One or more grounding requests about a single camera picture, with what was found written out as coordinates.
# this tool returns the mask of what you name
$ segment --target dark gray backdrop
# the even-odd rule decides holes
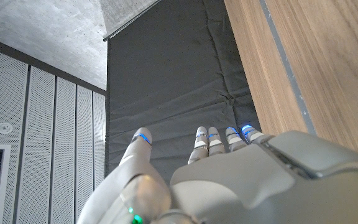
[[[260,129],[223,0],[162,0],[109,39],[107,88],[106,174],[142,126],[166,182],[199,126]]]

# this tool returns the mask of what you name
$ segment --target robot finger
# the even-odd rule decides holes
[[[214,127],[208,129],[209,156],[225,153],[224,146],[218,130]]]
[[[240,138],[239,133],[232,127],[226,129],[226,140],[229,143],[230,152],[242,149],[247,144]]]
[[[260,131],[253,128],[251,125],[245,125],[244,127],[242,127],[241,131],[242,135],[244,136],[244,139],[247,141],[248,144],[251,144],[253,140],[264,135]]]
[[[187,164],[191,164],[197,160],[208,156],[208,136],[207,130],[204,127],[197,129],[196,141],[194,143],[193,152],[190,155]]]
[[[151,152],[152,135],[147,128],[139,128],[134,134],[134,137],[132,137],[132,141],[127,147],[127,150],[125,150],[119,165],[134,156],[150,161]]]

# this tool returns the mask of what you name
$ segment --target wood grain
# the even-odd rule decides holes
[[[307,132],[259,2],[225,3],[262,131]]]
[[[358,1],[266,0],[266,3],[317,135],[358,151]],[[259,4],[259,1],[226,0],[226,7],[237,44],[240,41],[260,44],[244,35],[245,32],[248,35],[257,33],[253,29],[260,28],[248,27],[235,18],[260,24],[265,18],[255,16],[255,8],[247,7],[239,12],[233,9],[234,4],[251,5]],[[245,61],[261,54],[270,60],[278,60],[269,57],[271,53],[265,51],[241,54]],[[259,76],[260,70],[248,69],[246,73],[250,86],[259,89],[258,81],[253,82],[254,79],[249,77]],[[254,102],[260,100],[257,95],[252,96]]]

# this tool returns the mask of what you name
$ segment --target wall panel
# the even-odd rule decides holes
[[[225,3],[262,131],[358,152],[358,1]]]
[[[77,86],[76,219],[93,192],[92,91]]]
[[[17,223],[46,223],[52,155],[55,76],[31,68]]]
[[[0,133],[0,144],[11,145],[4,223],[12,223],[13,218],[27,69],[27,64],[0,53],[0,123],[9,123],[12,126],[10,133]]]
[[[93,93],[94,186],[104,179],[104,140],[106,135],[106,97]]]
[[[51,223],[74,222],[75,84],[57,78]]]

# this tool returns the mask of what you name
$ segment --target robotic hand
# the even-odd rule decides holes
[[[298,131],[241,133],[226,129],[225,153],[218,130],[199,127],[168,187],[140,128],[78,223],[358,223],[358,153]]]

